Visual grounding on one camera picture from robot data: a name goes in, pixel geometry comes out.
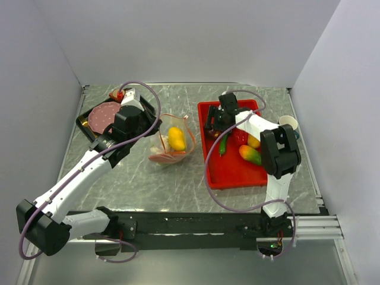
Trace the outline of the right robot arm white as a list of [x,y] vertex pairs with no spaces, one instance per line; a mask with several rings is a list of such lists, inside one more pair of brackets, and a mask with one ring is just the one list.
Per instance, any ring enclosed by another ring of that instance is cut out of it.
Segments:
[[238,92],[239,90],[225,91],[218,97],[220,107],[211,109],[214,118],[209,119],[205,125],[210,129],[221,127],[221,134],[213,142],[205,158],[205,164],[208,164],[217,143],[233,129],[245,131],[253,136],[261,143],[261,161],[267,173],[265,202],[246,210],[237,210],[226,207],[216,198],[213,199],[222,208],[236,213],[262,208],[267,217],[260,221],[259,228],[264,235],[274,236],[281,228],[278,218],[291,209],[287,203],[287,196],[290,181],[302,160],[299,146],[291,125],[272,123],[258,115],[258,112],[267,106],[258,93],[251,92],[262,101],[263,107],[251,110],[239,106],[235,96]]

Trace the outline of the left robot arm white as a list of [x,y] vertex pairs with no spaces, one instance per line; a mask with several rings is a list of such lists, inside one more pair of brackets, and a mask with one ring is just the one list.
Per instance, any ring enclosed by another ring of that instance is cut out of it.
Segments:
[[55,186],[34,201],[16,207],[21,240],[28,240],[47,256],[59,252],[69,240],[93,233],[109,239],[118,231],[118,217],[100,207],[69,215],[73,204],[103,175],[111,171],[143,137],[154,135],[161,121],[152,106],[122,106],[93,140],[79,163]]

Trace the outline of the toy cauliflower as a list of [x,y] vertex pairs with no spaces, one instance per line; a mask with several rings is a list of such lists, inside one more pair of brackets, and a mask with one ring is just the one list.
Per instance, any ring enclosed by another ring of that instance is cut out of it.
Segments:
[[151,155],[159,155],[164,153],[164,147],[160,140],[151,140],[150,141],[150,153]]

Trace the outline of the clear zip top bag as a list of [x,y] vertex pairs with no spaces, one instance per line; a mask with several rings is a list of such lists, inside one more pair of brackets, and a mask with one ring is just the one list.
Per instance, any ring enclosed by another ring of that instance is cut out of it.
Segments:
[[195,137],[187,124],[188,115],[179,118],[163,114],[160,120],[158,132],[150,137],[148,159],[158,164],[180,162],[195,148]]

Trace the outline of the toy watermelon slice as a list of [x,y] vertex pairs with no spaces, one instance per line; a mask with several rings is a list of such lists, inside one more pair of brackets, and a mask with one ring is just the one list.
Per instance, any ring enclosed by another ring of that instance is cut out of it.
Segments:
[[185,157],[186,157],[186,153],[184,151],[175,151],[175,152],[150,155],[148,159],[156,163],[172,164],[172,163],[177,163],[183,160]]

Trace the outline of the yellow toy mango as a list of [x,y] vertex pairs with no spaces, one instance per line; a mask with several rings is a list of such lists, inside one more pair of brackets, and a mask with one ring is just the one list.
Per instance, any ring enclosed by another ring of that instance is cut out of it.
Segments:
[[185,151],[186,142],[183,131],[177,127],[171,127],[168,131],[169,145],[175,151]]

